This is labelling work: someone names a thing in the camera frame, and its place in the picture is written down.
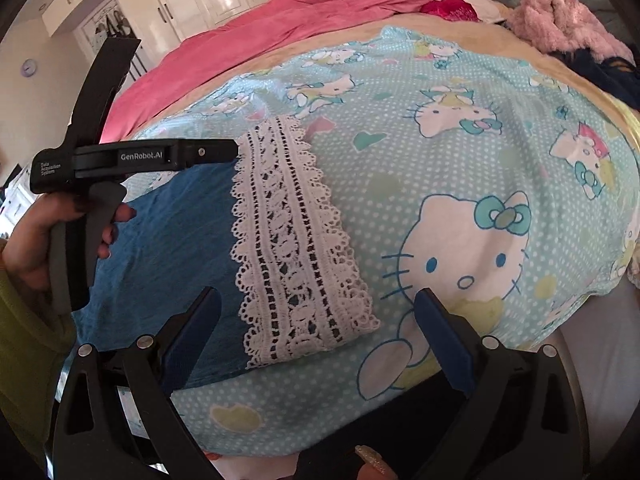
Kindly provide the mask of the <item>left hand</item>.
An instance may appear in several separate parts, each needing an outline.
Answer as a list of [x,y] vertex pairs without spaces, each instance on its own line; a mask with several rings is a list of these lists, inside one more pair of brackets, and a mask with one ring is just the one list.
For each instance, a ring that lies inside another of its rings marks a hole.
[[50,289],[51,232],[62,222],[82,219],[96,204],[67,193],[40,195],[26,211],[1,252],[1,269],[21,295]]

